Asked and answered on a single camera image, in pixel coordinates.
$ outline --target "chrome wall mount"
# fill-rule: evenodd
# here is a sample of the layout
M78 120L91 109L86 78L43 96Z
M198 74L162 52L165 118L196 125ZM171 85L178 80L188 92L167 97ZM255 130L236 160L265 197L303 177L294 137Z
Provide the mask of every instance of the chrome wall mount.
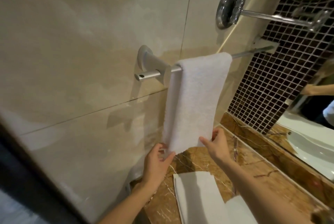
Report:
M269 45L263 48L236 53L232 55L232 58L244 57L262 51L274 53L276 48L274 45ZM169 87L170 76L173 72L182 71L181 67L177 65L170 66L160 58L154 56L152 50L146 45L142 45L138 50L137 63L140 69L146 70L145 72L135 74L137 81L142 82L147 79L156 78L165 87Z
M217 27L219 29L226 29L230 27L232 24L236 24L238 22L240 15L244 15L259 19L300 25L307 27L308 30L310 31L317 31L330 16L329 11L320 11L319 13L312 15L313 18L312 21L302 21L299 19L282 17L280 15L266 15L262 13L244 10L243 9L244 4L245 0L220 0L216 13Z

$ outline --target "grout line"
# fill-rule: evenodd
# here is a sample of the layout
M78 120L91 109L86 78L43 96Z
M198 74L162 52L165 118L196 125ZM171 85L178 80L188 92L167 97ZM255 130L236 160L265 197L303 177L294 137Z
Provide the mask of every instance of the grout line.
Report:
M188 0L187 13L186 13L186 21L184 22L184 29L183 29L183 36L182 36L182 43L181 43L181 49L180 49L180 57L179 57L179 59L181 59L183 39L184 39L184 35L185 35L185 32L186 32L186 25L187 25L187 17L188 17L189 4L190 4L190 0Z
M106 108L102 108L102 109L100 109L100 110L92 111L92 112L90 112L90 113L87 113L87 114L84 114L84 115L81 115L81 116L77 116L77 117L73 117L73 118L70 118L70 119L68 119L68 120L64 120L64 121L55 123L55 124L53 124L53 125L48 125L48 126L45 126L45 127L43 127L43 128L39 128L39 129L33 130L33 131L31 131L31 132L25 132L25 133L20 134L19 136L23 136L23 135L26 135L26 134L29 134L29 133L37 132L37 131L40 131L40 130L43 130L43 129L46 129L46 128L49 128L49 127L52 127L52 126L55 126L55 125L62 124L62 123L66 123L66 122L71 121L71 120L73 120L73 119L77 119L77 118L80 118L80 117L83 117L83 116L87 116L87 115L93 114L93 113L95 113L95 112L99 112L99 111L102 111L102 110L106 110L106 109L108 109L108 108L112 108L112 107L115 107L115 106L118 106L118 105L121 105L121 104L124 104L124 103L132 102L132 101L138 100L138 99L140 99L140 98L143 98L143 97L146 97L146 96L149 96L149 95L153 95L153 94L160 93L160 92L165 91L165 90L166 90L166 89L163 89L163 90L160 90L160 91L157 91L157 92L154 92L154 93L150 93L150 94L148 94L148 95L144 95L144 96L141 96L141 97L137 97L136 99L132 99L132 100L129 100L129 101L126 101L126 102L123 102L123 103L115 104L115 105L112 105L112 106L109 106L109 107L106 107Z
M236 137L239 141L241 141L241 143L243 143L246 147L248 147L249 149L251 149L254 153L256 153L258 156L260 156L262 159L264 159L267 163L269 163L271 166L273 166L274 168L276 168L285 178L287 178L292 184L296 185L298 189L300 189L301 191L303 191L305 194L307 194L308 196L310 196L314 201L316 201L319 205L321 205L322 207L325 207L326 209L329 209L328 206L326 206L323 202L321 202L319 199L317 199L315 196L313 196L310 192L308 192L306 189L304 189L303 187L301 187L298 183L296 183L293 179L291 179L288 175L286 175L285 173L283 173L283 171L281 171L278 167L276 167L273 163L271 163L270 161L268 161L266 158L264 158L261 154L259 154L257 151L255 151L251 146L249 146L247 143L245 143L244 141L242 141L238 136L236 136L235 134L233 134L229 129L227 129L225 126L223 126L222 124L219 123L219 126L221 126L223 129L225 129L228 133L230 133L231 135L233 135L234 137Z

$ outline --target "chrome fixture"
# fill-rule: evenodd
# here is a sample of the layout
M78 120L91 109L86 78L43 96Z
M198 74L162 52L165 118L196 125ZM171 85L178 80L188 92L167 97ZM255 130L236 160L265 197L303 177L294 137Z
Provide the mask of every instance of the chrome fixture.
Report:
M232 55L232 58L244 57L253 53L258 53L262 51L270 51L273 50L272 53L275 52L277 47L270 45L263 48L256 48L249 51L244 51L240 53L236 53ZM146 45L142 45L138 50L137 54L137 63L140 69L146 70L146 72L141 72L135 74L136 80L139 82L156 78L160 83L162 83L165 87L169 86L170 76L173 72L182 71L182 68L174 65L170 66L160 58L153 55L152 50Z
M289 24L295 24L307 27L310 31L317 31L324 22L328 19L330 12L329 11L320 11L319 13L312 15L313 21L302 21L293 18L282 17L280 15L266 15L262 13L257 13L253 11L244 10L243 6L245 4L245 0L220 0L217 13L216 13L216 25L219 29L226 29L230 27L232 24L236 24L240 15L284 22ZM297 12L300 16L302 16L302 11L299 10Z

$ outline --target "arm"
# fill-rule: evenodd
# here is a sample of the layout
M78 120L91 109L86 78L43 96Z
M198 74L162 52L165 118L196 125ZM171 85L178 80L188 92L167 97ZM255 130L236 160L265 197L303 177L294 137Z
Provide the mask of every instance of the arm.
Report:
M214 141L200 137L200 141L207 147L215 163L233 182L259 224L311 224L310 220L259 183L229 157L222 128L214 129L212 138Z
M175 156L175 153L172 152L163 160L159 156L161 148L165 148L165 145L159 143L151 149L145 158L144 174L140 184L134 188L129 197L108 213L99 224L131 224L135 220L137 214L164 180L168 166Z
M301 92L302 95L334 95L334 84L313 86L308 84Z

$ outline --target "white cloth on counter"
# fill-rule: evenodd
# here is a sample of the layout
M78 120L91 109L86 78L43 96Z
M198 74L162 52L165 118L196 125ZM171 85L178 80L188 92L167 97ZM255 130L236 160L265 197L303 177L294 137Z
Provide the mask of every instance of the white cloth on counter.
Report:
M232 57L228 53L180 60L167 93L163 142L176 154L211 138L215 111Z
M196 171L174 174L174 189L182 224L229 224L214 176Z
M174 174L173 182L182 224L257 224L241 196L224 203L210 172Z

